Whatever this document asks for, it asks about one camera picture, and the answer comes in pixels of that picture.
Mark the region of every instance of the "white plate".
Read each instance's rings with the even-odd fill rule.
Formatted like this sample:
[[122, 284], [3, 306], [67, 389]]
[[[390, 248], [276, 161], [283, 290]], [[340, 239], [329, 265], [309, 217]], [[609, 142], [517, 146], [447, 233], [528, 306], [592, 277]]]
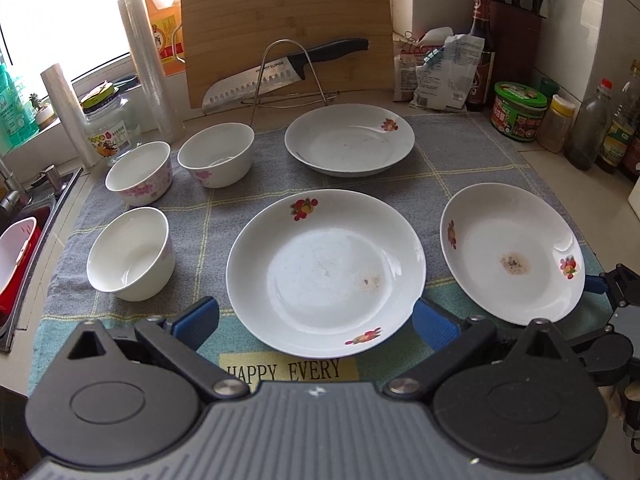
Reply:
[[370, 105], [330, 105], [298, 117], [284, 135], [289, 153], [331, 176], [368, 176], [409, 155], [414, 130], [399, 115]]
[[354, 191], [299, 193], [236, 238], [226, 290], [244, 326], [305, 358], [357, 354], [389, 338], [424, 288], [424, 251], [391, 206]]
[[467, 295], [511, 323], [558, 321], [584, 289], [584, 260], [571, 228], [519, 187], [475, 184], [456, 193], [440, 219], [440, 245]]

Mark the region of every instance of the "wooden cutting board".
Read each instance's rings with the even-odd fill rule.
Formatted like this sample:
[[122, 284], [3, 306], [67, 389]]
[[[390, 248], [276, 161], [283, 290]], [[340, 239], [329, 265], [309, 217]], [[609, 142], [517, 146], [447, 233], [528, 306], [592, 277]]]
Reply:
[[[389, 0], [182, 0], [182, 28], [191, 108], [200, 108], [209, 87], [258, 66], [264, 49], [289, 38], [305, 48], [344, 38], [367, 38], [369, 50], [317, 63], [325, 91], [392, 89], [392, 25]], [[292, 44], [271, 50], [268, 60], [298, 51]], [[315, 91], [306, 80], [274, 94]]]

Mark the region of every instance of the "knife block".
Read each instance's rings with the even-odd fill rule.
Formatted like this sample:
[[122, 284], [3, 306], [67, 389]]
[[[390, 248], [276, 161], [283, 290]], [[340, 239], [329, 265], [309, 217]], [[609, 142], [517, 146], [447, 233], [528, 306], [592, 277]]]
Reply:
[[495, 61], [491, 93], [498, 81], [514, 81], [529, 85], [536, 62], [542, 17], [521, 7], [491, 2], [491, 37]]

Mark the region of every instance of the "countertop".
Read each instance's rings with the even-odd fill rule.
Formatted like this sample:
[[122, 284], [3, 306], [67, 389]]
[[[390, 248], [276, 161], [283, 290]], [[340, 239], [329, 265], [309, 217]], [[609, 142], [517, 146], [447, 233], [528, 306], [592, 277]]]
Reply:
[[[384, 91], [346, 92], [335, 102], [373, 104], [402, 115], [425, 113], [424, 110], [411, 108], [406, 103], [393, 103], [392, 93]], [[265, 131], [286, 126], [308, 110], [308, 107], [258, 108], [254, 129]], [[250, 113], [248, 107], [239, 108], [187, 121], [184, 138], [172, 148], [179, 148], [187, 138], [207, 126], [223, 122], [247, 122]], [[626, 200], [633, 187], [631, 181], [619, 173], [610, 175], [595, 166], [587, 172], [579, 171], [564, 156], [550, 153], [535, 142], [513, 144], [548, 183], [578, 225], [605, 270], [612, 269], [616, 263], [640, 270], [640, 220]], [[61, 173], [79, 166], [78, 160], [70, 161], [60, 168]], [[34, 270], [18, 330], [14, 335], [12, 351], [10, 354], [0, 354], [0, 384], [5, 388], [21, 394], [27, 392], [33, 339], [51, 275], [84, 200], [103, 175], [104, 169], [101, 168], [91, 172], [84, 171], [53, 225]], [[595, 461], [612, 478], [629, 479], [640, 476], [640, 460], [629, 450], [628, 438], [622, 433], [620, 423], [613, 418], [596, 453]]]

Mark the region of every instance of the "yellow lid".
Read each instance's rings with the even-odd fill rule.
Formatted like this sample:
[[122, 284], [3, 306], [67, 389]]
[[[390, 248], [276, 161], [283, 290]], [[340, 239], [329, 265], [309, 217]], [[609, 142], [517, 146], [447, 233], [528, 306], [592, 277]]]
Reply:
[[80, 105], [83, 110], [87, 110], [88, 108], [92, 108], [95, 105], [100, 104], [107, 97], [113, 95], [114, 92], [115, 87], [113, 86], [113, 83], [105, 81], [80, 99]]
[[575, 114], [575, 105], [561, 98], [558, 94], [554, 95], [554, 98], [551, 99], [551, 107], [565, 117], [573, 117]]

